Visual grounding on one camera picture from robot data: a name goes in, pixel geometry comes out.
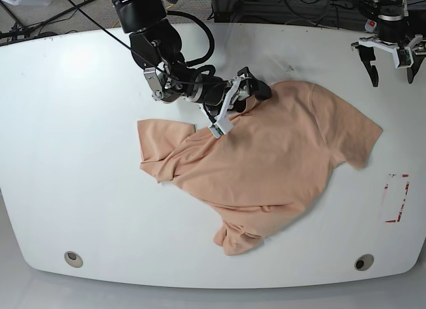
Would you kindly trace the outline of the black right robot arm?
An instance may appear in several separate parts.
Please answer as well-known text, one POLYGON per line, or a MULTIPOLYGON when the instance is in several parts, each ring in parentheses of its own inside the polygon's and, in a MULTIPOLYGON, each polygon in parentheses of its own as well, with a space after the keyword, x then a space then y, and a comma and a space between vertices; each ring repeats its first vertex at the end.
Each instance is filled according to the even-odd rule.
POLYGON ((247 67, 239 70, 241 81, 230 103, 225 96, 232 81, 216 76, 216 68, 207 62, 215 48, 211 30, 199 18, 179 11, 167 11, 162 0, 111 0, 122 30, 129 35, 130 51, 135 63, 144 71, 152 96, 163 103, 179 98, 198 103, 210 117, 221 109, 241 113, 246 101, 254 97, 266 101, 272 97, 271 88, 253 76, 247 67), (182 39, 167 17, 174 15, 192 20, 205 32, 208 40, 206 54, 187 61, 182 54, 182 39))

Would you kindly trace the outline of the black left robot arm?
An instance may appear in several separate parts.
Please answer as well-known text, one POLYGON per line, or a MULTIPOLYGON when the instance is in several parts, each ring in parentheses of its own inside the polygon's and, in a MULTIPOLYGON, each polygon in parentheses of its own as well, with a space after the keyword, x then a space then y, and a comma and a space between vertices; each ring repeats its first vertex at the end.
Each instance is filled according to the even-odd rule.
POLYGON ((351 44, 357 50, 374 87, 379 84, 375 50, 392 56, 394 67, 407 71, 412 83, 425 60, 425 0, 359 0, 359 12, 367 18, 362 37, 351 44))

